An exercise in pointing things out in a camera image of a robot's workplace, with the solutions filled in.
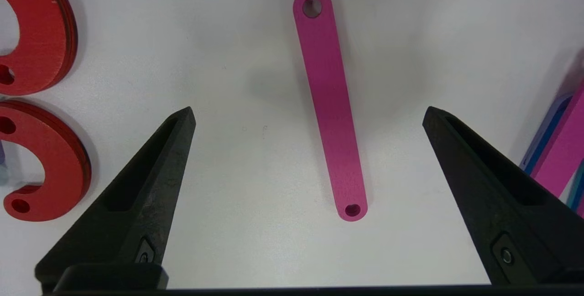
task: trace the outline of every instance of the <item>pink link bar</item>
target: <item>pink link bar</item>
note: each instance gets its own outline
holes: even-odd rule
[[[294,20],[336,209],[345,221],[357,221],[367,213],[367,196],[349,92],[344,79],[332,1],[318,1],[322,5],[320,13],[308,10],[305,13],[305,5],[309,7],[315,0],[294,0]]]

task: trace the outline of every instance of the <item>stacked parts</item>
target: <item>stacked parts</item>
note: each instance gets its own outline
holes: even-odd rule
[[[77,53],[75,17],[67,0],[7,0],[14,9],[20,40],[0,57],[0,93],[21,96],[59,82]]]
[[[20,39],[0,57],[0,93],[35,93],[58,83],[77,53],[77,27],[67,0],[7,0],[19,22]],[[48,221],[69,212],[87,192],[89,157],[79,138],[56,116],[32,104],[0,102],[0,140],[19,144],[42,163],[41,186],[23,186],[4,198],[8,214]]]
[[[89,188],[91,167],[71,128],[43,109],[8,100],[0,103],[0,133],[34,153],[45,171],[42,186],[23,186],[4,198],[6,212],[23,221],[47,221],[75,207]]]

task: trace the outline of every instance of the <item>bolt hole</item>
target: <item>bolt hole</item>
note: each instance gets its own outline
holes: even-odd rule
[[[0,117],[0,132],[4,134],[12,134],[16,130],[16,125],[8,117]]]
[[[14,199],[12,201],[12,208],[19,213],[28,213],[31,210],[29,203],[22,199]]]
[[[501,249],[501,259],[503,260],[503,263],[507,265],[513,265],[513,262],[515,261],[509,248]]]
[[[348,205],[344,208],[344,213],[350,217],[356,217],[361,212],[361,207],[357,204]]]
[[[5,65],[0,65],[0,84],[10,85],[14,83],[14,72]]]
[[[302,11],[309,18],[316,18],[323,11],[323,4],[319,0],[306,0],[302,5]]]

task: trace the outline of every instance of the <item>hole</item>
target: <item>hole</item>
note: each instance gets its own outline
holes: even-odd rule
[[[8,117],[0,117],[0,132],[4,134],[12,134],[16,130],[16,125]]]
[[[10,85],[14,83],[14,72],[5,65],[0,65],[0,84]]]
[[[16,13],[6,0],[0,0],[0,55],[8,55],[18,45],[20,30]]]
[[[513,254],[511,253],[509,248],[501,249],[501,259],[503,260],[503,263],[505,263],[507,265],[513,265],[513,261],[514,261]]]
[[[323,4],[319,0],[306,0],[302,5],[302,11],[309,18],[316,18],[323,11]]]
[[[348,205],[344,208],[344,213],[350,217],[356,217],[361,212],[361,207],[357,204]]]
[[[28,213],[31,210],[31,205],[22,199],[14,199],[12,208],[19,213]]]

